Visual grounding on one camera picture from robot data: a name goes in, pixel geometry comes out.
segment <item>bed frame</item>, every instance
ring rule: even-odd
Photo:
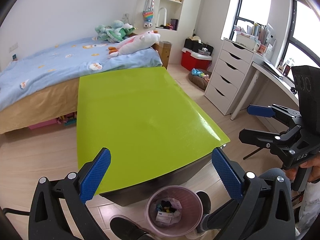
[[[172,44],[155,43],[163,67],[168,67]],[[45,122],[77,111],[80,78],[65,81],[27,96],[0,112],[0,134]]]

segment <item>green plush toy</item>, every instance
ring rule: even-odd
[[[99,25],[95,28],[98,33],[98,39],[110,43],[121,42],[134,32],[135,28],[122,21],[114,21],[111,26]]]

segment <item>drawer handle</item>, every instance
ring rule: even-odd
[[[223,97],[225,97],[225,95],[222,94],[219,90],[216,89],[216,91],[217,91],[220,95],[222,95]]]
[[[234,44],[234,43],[232,43],[232,44],[233,44],[233,46],[237,47],[238,49],[245,49],[245,48],[241,47],[240,45],[237,45],[237,44]]]
[[[237,70],[235,67],[231,66],[229,63],[226,62],[229,68],[232,68],[233,70]]]
[[[227,82],[228,84],[231,84],[231,82],[229,82],[228,80],[226,80],[223,76],[221,76],[221,78],[222,78],[225,82]]]
[[[239,57],[237,57],[236,55],[233,55],[232,53],[229,52],[229,54],[231,55],[231,57],[234,57],[235,59],[240,59]]]

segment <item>blue textured pad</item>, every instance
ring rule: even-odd
[[[265,106],[248,106],[248,114],[262,116],[262,117],[273,117],[276,113],[270,107]]]
[[[220,152],[220,148],[213,150],[211,160],[230,198],[240,203],[243,199],[242,182],[238,179],[232,167]]]
[[[106,174],[107,169],[110,166],[110,163],[111,153],[108,149],[105,149],[95,161],[80,185],[80,199],[83,204],[87,200],[93,198],[103,176]]]

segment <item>finger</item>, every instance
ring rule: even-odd
[[[287,170],[284,172],[285,172],[285,175],[287,176],[288,179],[294,180],[297,175],[297,170],[298,170],[298,168],[293,168],[293,169],[290,169],[290,170]]]
[[[317,154],[312,160],[308,160],[300,165],[302,168],[310,168],[313,166],[320,167],[320,154]]]
[[[313,167],[308,182],[313,182],[320,178],[320,167]]]

